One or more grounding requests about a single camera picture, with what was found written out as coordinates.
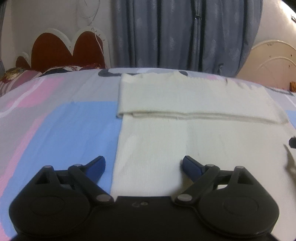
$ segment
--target white wire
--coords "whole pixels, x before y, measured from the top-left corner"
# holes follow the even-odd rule
[[[80,8],[79,8],[79,6],[81,6],[81,5],[79,4],[79,1],[80,1],[80,0],[77,0],[77,9],[78,9],[79,15],[80,15],[82,18],[88,18],[88,19],[91,20],[91,22],[88,24],[88,26],[91,25],[91,27],[92,27],[92,29],[93,29],[93,31],[94,31],[94,36],[95,36],[95,38],[96,38],[96,42],[98,43],[98,45],[99,45],[99,47],[100,47],[100,50],[101,50],[102,55],[103,55],[103,58],[105,59],[103,49],[102,49],[102,47],[101,47],[101,45],[100,45],[100,43],[99,43],[99,41],[98,41],[98,38],[97,38],[97,35],[96,35],[96,31],[95,31],[95,29],[94,29],[94,24],[93,24],[93,20],[95,19],[96,15],[97,15],[97,13],[98,13],[98,11],[99,11],[100,4],[101,4],[101,0],[98,0],[98,6],[97,6],[97,8],[96,8],[96,11],[95,11],[94,14],[91,15],[91,16],[83,16],[83,15],[81,14],[81,11],[80,11]]]

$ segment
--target blue patch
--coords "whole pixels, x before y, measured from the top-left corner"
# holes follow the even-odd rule
[[[285,112],[287,113],[289,120],[292,123],[292,125],[294,126],[294,128],[296,128],[296,111],[285,110]]]
[[[41,169],[52,165],[66,170],[87,164],[97,156],[106,159],[98,185],[110,193],[121,119],[117,102],[73,102],[57,107],[37,130],[0,198],[0,219],[8,237],[16,235],[8,208],[13,199]]]

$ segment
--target small orange object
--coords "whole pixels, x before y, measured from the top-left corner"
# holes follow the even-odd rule
[[[296,92],[296,82],[290,82],[290,91]]]

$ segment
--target bed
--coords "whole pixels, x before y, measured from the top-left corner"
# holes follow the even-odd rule
[[[43,73],[56,66],[83,67],[93,63],[110,68],[108,40],[101,30],[87,26],[72,41],[61,31],[48,28],[37,36],[29,54],[22,52],[17,57],[15,66]]]
[[[32,68],[34,60],[24,56],[26,58],[18,58],[17,65],[21,63],[20,66]],[[101,71],[49,74],[32,79],[0,97],[0,240],[10,240],[16,235],[8,207],[44,165],[52,165],[55,170],[67,169],[73,164],[86,164],[99,155],[104,156],[106,170],[98,185],[110,193],[122,124],[122,120],[116,117],[120,74],[173,70],[109,69],[108,73],[115,73],[115,76],[106,75],[106,72],[102,75]],[[217,75],[184,73],[189,77],[226,81]],[[238,79],[234,81],[250,87],[257,85]],[[266,91],[295,124],[296,97],[289,92],[268,88]],[[276,232],[283,241],[292,240],[296,235],[293,230],[287,234]]]

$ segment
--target silver screw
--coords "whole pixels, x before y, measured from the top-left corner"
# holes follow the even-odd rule
[[[111,196],[108,194],[100,194],[96,196],[96,200],[98,200],[99,202],[108,202],[111,200]]]
[[[179,196],[177,196],[177,199],[182,202],[189,202],[192,200],[192,196],[189,194],[180,194]]]

